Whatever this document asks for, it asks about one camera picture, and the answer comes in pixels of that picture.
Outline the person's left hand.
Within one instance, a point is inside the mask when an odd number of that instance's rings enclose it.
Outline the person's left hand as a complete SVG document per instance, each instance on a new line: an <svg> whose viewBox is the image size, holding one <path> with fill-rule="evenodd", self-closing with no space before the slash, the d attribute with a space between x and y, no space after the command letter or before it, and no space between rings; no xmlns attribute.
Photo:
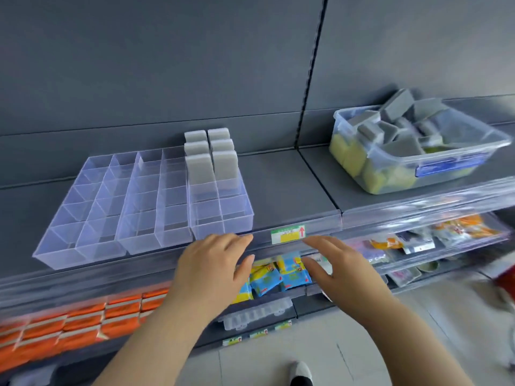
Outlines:
<svg viewBox="0 0 515 386"><path fill-rule="evenodd" d="M195 241L181 255L167 304L188 316L209 323L237 297L243 284L233 282L252 234L211 234Z"/></svg>

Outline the person's right hand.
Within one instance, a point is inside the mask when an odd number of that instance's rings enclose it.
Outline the person's right hand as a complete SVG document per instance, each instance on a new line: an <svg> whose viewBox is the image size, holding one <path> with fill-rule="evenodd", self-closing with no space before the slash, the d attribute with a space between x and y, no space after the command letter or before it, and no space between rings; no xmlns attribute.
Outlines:
<svg viewBox="0 0 515 386"><path fill-rule="evenodd" d="M359 324L370 324L395 301L369 261L344 242L330 236L309 236L303 243L331 264L335 283L333 293L326 295Z"/></svg>

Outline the person's left forearm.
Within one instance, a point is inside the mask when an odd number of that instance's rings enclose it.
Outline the person's left forearm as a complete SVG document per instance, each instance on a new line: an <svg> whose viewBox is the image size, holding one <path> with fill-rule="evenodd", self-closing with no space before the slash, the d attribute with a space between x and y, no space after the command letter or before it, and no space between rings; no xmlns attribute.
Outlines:
<svg viewBox="0 0 515 386"><path fill-rule="evenodd" d="M202 332L230 303L169 296L92 386L174 386Z"/></svg>

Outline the person's right forearm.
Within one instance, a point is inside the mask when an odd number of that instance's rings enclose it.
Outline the person's right forearm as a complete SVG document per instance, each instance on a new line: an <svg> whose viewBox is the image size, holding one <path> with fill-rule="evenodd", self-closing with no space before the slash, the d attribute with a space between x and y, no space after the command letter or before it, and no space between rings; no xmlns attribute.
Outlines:
<svg viewBox="0 0 515 386"><path fill-rule="evenodd" d="M392 386L474 386L434 331L389 289L333 302L368 332Z"/></svg>

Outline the blue yellow packet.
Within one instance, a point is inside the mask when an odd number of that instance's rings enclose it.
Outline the blue yellow packet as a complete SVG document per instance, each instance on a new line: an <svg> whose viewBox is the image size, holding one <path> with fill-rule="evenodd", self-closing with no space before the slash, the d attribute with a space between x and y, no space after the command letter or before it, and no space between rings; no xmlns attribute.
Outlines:
<svg viewBox="0 0 515 386"><path fill-rule="evenodd" d="M252 268L249 276L250 285L258 297L280 285L282 280L282 275L273 263Z"/></svg>
<svg viewBox="0 0 515 386"><path fill-rule="evenodd" d="M237 297L231 302L231 304L238 304L253 299L253 289L248 280L242 285Z"/></svg>
<svg viewBox="0 0 515 386"><path fill-rule="evenodd" d="M310 285L312 279L301 257L287 257L276 262L281 275L280 291L284 292L299 286Z"/></svg>

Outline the clear compartment box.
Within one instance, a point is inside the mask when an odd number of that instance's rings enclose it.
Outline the clear compartment box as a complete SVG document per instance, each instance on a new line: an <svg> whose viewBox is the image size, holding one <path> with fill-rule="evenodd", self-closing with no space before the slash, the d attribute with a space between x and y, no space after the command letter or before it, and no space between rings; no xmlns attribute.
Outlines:
<svg viewBox="0 0 515 386"><path fill-rule="evenodd" d="M226 331L243 331L249 324L268 316L281 316L291 307L293 307L292 299L281 298L227 314L219 317L217 322L222 323Z"/></svg>

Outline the green yellow price tag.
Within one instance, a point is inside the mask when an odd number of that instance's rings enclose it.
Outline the green yellow price tag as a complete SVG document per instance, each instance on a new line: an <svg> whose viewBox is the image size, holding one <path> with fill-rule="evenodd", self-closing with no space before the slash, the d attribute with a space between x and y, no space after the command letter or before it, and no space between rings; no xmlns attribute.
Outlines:
<svg viewBox="0 0 515 386"><path fill-rule="evenodd" d="M272 245L298 241L306 237L306 226L293 225L281 227L270 231L270 235Z"/></svg>

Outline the person's white shoe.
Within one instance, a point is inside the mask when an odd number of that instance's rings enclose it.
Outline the person's white shoe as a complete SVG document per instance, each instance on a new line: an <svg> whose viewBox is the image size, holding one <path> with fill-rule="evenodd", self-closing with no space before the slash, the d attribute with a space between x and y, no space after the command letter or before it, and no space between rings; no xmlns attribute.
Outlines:
<svg viewBox="0 0 515 386"><path fill-rule="evenodd" d="M303 361L296 361L290 366L288 386L314 386L312 373Z"/></svg>

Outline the rows of grey sponges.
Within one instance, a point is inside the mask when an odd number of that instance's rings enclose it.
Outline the rows of grey sponges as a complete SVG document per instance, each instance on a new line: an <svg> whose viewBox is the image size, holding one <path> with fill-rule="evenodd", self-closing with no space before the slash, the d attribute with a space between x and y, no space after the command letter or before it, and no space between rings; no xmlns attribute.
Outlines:
<svg viewBox="0 0 515 386"><path fill-rule="evenodd" d="M240 180L238 155L228 128L184 133L183 145L190 186L235 188Z"/></svg>

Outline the heap of assorted snack packets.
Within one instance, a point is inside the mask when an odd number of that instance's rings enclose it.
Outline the heap of assorted snack packets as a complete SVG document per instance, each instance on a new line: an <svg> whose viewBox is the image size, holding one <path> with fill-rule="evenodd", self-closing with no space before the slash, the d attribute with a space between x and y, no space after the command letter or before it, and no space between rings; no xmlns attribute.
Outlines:
<svg viewBox="0 0 515 386"><path fill-rule="evenodd" d="M417 227L398 233L381 233L347 244L361 253L371 264L388 263L422 253L468 245L502 234L498 225L489 223L484 214L473 214L430 226Z"/></svg>

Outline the wide clear divider tray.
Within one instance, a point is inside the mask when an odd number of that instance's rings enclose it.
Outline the wide clear divider tray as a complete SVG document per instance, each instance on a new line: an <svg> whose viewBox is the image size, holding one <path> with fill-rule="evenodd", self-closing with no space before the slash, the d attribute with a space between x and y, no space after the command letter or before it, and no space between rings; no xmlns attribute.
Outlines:
<svg viewBox="0 0 515 386"><path fill-rule="evenodd" d="M33 253L53 270L127 255L115 239L137 152L91 156Z"/></svg>

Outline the blue bin label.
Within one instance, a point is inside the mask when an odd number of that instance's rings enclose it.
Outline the blue bin label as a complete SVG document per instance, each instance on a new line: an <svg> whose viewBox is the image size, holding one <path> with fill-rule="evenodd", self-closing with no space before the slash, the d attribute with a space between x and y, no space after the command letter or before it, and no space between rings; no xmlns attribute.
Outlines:
<svg viewBox="0 0 515 386"><path fill-rule="evenodd" d="M415 177L426 177L440 173L469 171L484 162L491 156L490 153L474 153L462 156L452 156L432 162L424 162L415 169Z"/></svg>

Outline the rows of orange packets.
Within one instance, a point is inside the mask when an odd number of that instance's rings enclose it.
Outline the rows of orange packets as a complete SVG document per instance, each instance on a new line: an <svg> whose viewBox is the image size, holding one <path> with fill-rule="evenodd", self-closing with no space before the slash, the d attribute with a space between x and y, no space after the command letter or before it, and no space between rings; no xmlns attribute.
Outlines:
<svg viewBox="0 0 515 386"><path fill-rule="evenodd" d="M162 287L44 316L0 321L0 374L21 365L130 335L164 301Z"/></svg>

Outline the red object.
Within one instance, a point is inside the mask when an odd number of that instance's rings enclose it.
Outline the red object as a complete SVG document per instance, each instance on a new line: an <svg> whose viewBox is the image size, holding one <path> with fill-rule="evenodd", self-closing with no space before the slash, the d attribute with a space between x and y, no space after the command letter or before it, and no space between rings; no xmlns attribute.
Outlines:
<svg viewBox="0 0 515 386"><path fill-rule="evenodd" d="M494 279L494 284L506 308L515 315L515 265L499 274Z"/></svg>

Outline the black shelf upright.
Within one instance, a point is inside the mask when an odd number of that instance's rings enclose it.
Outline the black shelf upright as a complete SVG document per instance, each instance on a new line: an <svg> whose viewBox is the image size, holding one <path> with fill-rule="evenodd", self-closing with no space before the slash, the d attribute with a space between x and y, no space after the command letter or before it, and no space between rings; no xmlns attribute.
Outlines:
<svg viewBox="0 0 515 386"><path fill-rule="evenodd" d="M314 71L314 67L315 67L315 63L316 63L320 37L321 37L321 32L323 30L323 25L324 25L324 21L325 21L325 15L326 15L326 9L327 9L328 3L329 3L329 0L322 0L321 9L320 9L319 16L318 16L318 24L317 24L317 28L315 31L315 37L314 37L314 42L313 42L313 46L312 46L312 54L311 54L310 64L309 64L309 68L308 68L308 72L307 72L307 79L306 79L306 86L305 86L304 95L303 95L302 107L301 107L301 111L300 111L300 115L299 115L299 122L297 125L295 141L294 141L294 145L293 145L293 148L295 150L299 150L299 146L300 146L299 145L300 133L301 133L301 128L302 128L302 123L304 120L304 115L306 113L307 101L308 101L308 97L310 94L311 83L312 83L312 75L313 75L313 71Z"/></svg>

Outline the clear shelf front rail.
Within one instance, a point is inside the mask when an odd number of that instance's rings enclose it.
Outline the clear shelf front rail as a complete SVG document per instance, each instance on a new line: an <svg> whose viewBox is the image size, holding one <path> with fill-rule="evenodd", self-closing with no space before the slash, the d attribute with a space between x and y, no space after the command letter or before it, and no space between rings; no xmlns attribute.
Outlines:
<svg viewBox="0 0 515 386"><path fill-rule="evenodd" d="M0 285L0 319L56 311L172 280L185 247Z"/></svg>
<svg viewBox="0 0 515 386"><path fill-rule="evenodd" d="M509 176L468 188L347 210L342 217L343 230L337 236L347 240L402 232L513 206L515 176Z"/></svg>

